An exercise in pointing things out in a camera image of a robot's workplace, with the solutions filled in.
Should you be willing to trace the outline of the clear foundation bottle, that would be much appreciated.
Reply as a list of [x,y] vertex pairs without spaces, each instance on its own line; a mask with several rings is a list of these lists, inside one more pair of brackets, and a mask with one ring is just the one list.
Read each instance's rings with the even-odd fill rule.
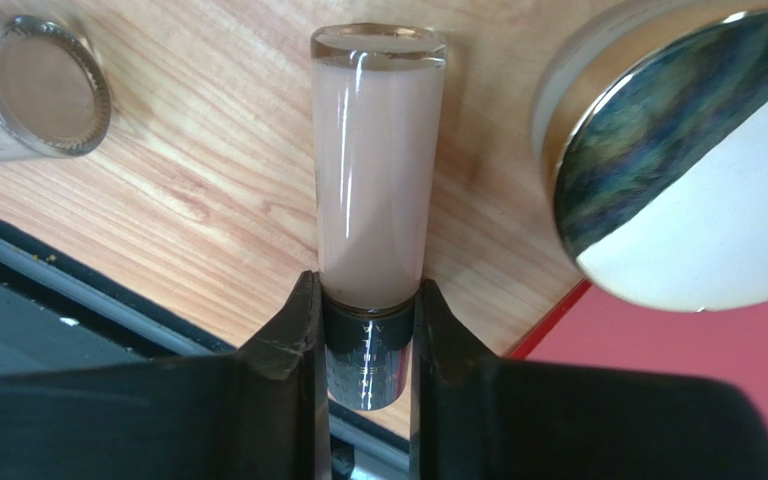
[[63,25],[0,17],[0,162],[95,150],[112,115],[99,63]]

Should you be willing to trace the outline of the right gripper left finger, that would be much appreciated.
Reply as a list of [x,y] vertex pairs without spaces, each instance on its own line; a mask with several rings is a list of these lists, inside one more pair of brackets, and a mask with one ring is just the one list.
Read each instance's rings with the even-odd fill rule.
[[0,479],[331,474],[318,276],[239,350],[0,376]]

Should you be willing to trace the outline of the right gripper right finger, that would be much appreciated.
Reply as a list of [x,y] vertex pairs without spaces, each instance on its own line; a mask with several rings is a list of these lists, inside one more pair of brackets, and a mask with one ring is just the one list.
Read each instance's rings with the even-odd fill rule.
[[768,429],[727,383],[500,357],[432,280],[413,340],[413,479],[768,479]]

